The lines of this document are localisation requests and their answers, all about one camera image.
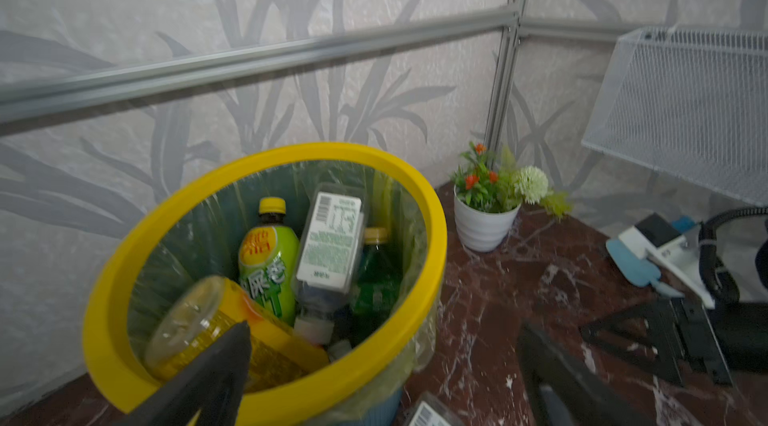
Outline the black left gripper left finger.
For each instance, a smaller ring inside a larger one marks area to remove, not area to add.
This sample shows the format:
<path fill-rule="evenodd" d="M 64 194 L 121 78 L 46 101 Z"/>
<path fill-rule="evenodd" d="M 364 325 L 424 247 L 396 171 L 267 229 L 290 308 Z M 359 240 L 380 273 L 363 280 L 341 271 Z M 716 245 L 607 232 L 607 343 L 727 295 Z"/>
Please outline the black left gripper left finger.
<path fill-rule="evenodd" d="M 117 423 L 233 425 L 250 358 L 250 329 L 240 322 Z"/>

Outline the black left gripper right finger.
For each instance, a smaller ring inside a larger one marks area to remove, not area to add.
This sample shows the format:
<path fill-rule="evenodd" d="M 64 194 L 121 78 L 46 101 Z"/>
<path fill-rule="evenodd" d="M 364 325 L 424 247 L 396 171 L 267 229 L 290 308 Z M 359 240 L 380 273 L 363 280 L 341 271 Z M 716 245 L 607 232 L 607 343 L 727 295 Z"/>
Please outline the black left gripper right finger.
<path fill-rule="evenodd" d="M 525 322 L 517 358 L 537 425 L 651 425 L 653 421 L 615 393 L 545 332 Z"/>

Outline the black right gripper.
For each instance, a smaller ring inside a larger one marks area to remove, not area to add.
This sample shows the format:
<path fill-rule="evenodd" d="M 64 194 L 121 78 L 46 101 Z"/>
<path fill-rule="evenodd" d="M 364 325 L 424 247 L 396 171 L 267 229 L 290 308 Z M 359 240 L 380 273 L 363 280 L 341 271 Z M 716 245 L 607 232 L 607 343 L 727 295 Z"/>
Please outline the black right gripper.
<path fill-rule="evenodd" d="M 719 385 L 733 371 L 767 373 L 767 305 L 708 309 L 688 299 L 640 303 L 579 327 L 582 339 L 627 364 L 683 386 L 679 362 Z"/>

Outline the green label juice bottle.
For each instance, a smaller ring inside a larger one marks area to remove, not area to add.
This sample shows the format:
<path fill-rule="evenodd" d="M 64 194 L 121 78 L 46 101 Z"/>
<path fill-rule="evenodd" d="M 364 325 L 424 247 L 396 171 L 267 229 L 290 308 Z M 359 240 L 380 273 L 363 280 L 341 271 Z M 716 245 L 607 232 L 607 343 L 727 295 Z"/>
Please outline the green label juice bottle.
<path fill-rule="evenodd" d="M 239 248 L 238 282 L 255 302 L 292 326 L 296 299 L 291 281 L 300 244 L 294 230 L 284 223 L 286 212 L 282 198 L 260 200 L 260 224 L 246 233 Z"/>

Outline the green soda bottle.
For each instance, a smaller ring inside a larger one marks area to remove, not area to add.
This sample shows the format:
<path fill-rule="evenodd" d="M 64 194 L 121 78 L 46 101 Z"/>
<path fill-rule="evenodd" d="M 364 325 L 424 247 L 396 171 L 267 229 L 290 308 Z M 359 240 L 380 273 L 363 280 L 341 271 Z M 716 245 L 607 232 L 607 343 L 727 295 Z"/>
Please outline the green soda bottle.
<path fill-rule="evenodd" d="M 353 346 L 373 334 L 389 318 L 398 301 L 402 267 L 392 259 L 389 240 L 385 227 L 368 227 L 364 232 L 357 281 L 350 296 Z"/>

